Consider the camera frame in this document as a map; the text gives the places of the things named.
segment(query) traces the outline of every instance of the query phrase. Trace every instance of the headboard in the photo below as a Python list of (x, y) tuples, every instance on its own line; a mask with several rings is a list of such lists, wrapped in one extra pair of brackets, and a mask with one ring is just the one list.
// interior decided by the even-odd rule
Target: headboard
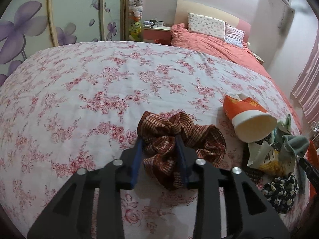
[(250, 24), (243, 21), (242, 19), (239, 19), (227, 12), (209, 7), (201, 3), (177, 0), (174, 24), (185, 23), (185, 27), (187, 28), (188, 13), (205, 15), (228, 22), (229, 25), (245, 31), (243, 41), (248, 42), (250, 34)]

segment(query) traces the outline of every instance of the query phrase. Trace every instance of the black floral fabric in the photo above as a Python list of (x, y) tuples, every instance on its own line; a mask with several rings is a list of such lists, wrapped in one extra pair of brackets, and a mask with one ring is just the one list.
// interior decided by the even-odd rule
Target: black floral fabric
[(275, 178), (272, 183), (265, 184), (261, 192), (277, 213), (287, 214), (293, 207), (298, 190), (297, 179), (291, 172), (287, 178)]

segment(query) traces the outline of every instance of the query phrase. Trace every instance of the metal bolt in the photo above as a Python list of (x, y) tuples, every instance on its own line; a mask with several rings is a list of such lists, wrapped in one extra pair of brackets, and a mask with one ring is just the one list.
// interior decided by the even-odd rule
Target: metal bolt
[(77, 170), (77, 174), (79, 174), (79, 175), (84, 175), (86, 173), (87, 173), (87, 170), (85, 168), (79, 168)]
[(198, 158), (198, 159), (196, 159), (195, 163), (197, 165), (204, 165), (206, 163), (206, 161), (204, 159)]
[(123, 164), (123, 161), (122, 161), (121, 159), (115, 159), (115, 160), (113, 161), (113, 164), (114, 164), (115, 166), (121, 166), (121, 165)]
[(232, 172), (234, 174), (240, 174), (241, 173), (241, 169), (239, 167), (234, 167), (234, 168), (232, 168)]

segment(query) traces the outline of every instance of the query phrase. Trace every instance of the pink curtain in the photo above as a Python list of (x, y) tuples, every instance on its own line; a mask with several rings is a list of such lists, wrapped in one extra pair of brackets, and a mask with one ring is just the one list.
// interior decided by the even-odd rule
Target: pink curtain
[(310, 122), (319, 120), (319, 23), (308, 63), (291, 90)]

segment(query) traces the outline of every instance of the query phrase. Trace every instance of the floral bedsheet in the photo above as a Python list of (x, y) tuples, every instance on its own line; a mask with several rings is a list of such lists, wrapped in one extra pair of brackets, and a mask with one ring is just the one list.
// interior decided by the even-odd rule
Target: floral bedsheet
[[(133, 42), (37, 52), (0, 88), (0, 203), (26, 235), (79, 167), (101, 168), (134, 144), (144, 111), (167, 118), (183, 111), (196, 124), (216, 125), (227, 143), (220, 167), (240, 166), (243, 143), (222, 110), (227, 91), (251, 96), (278, 119), (289, 113), (267, 78), (200, 52)], [(166, 191), (141, 168), (136, 188), (121, 197), (126, 239), (192, 237), (197, 191)], [(298, 196), (282, 217), (288, 227), (307, 202), (308, 194)], [(222, 224), (225, 235), (224, 214)]]

